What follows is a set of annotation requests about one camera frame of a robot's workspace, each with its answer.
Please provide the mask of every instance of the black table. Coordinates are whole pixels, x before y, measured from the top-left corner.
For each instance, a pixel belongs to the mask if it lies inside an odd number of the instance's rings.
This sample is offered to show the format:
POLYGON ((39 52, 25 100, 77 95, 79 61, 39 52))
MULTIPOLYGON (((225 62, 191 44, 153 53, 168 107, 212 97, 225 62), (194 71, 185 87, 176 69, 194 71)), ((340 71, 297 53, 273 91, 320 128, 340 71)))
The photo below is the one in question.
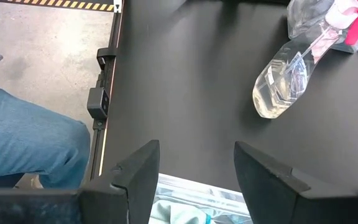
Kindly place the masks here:
POLYGON ((275 120, 253 106, 257 76, 288 41, 285 12, 257 2, 125 1, 94 175, 159 139, 161 173, 239 190, 233 149, 244 141, 358 192, 358 54, 330 51, 275 120))

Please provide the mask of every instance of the clear plastic bottle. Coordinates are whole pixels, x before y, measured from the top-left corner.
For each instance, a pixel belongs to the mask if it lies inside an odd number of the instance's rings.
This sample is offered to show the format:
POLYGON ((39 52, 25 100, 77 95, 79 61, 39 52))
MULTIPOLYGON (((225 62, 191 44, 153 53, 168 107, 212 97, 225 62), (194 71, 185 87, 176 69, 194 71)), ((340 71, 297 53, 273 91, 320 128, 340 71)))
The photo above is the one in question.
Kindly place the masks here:
POLYGON ((257 78, 252 92, 261 117, 277 118, 299 99, 317 63, 342 37, 342 30, 357 19, 356 9, 357 0, 336 0, 321 22, 282 46, 257 78))

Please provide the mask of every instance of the plastic bag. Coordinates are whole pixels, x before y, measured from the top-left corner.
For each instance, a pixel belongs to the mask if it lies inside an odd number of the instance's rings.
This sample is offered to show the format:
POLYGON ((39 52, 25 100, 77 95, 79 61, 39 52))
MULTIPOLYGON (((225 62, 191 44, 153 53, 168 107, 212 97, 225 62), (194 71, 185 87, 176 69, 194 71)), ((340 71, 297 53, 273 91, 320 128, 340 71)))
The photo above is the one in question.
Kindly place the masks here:
MULTIPOLYGON (((297 37, 324 19, 328 9, 333 4, 334 0, 291 0, 287 7, 289 38, 297 37)), ((343 30, 343 37, 332 48, 350 53, 357 52, 358 42, 353 46, 348 46, 344 43, 347 31, 347 29, 343 30)))

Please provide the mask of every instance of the yellow and black striped tape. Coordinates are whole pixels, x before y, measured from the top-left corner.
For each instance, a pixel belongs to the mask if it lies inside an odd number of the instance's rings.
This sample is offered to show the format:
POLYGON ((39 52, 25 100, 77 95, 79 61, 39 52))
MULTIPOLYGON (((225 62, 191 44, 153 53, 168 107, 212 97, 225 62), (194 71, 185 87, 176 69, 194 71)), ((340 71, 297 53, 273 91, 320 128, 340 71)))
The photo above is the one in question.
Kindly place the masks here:
POLYGON ((94 11, 114 12, 112 0, 66 1, 66 0, 0 0, 0 2, 26 4, 30 6, 60 7, 66 9, 85 9, 94 11))

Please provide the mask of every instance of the plastic bottle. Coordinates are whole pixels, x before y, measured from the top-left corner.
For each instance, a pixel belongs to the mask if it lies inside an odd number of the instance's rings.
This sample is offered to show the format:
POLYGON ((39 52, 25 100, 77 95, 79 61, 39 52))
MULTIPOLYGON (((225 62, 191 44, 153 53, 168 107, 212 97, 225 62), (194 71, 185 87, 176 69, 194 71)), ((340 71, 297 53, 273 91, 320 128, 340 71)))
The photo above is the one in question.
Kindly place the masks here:
POLYGON ((299 99, 317 63, 351 24, 346 44, 358 39, 358 1, 335 0, 321 22, 283 45, 256 80, 252 98, 258 114, 277 118, 299 99))

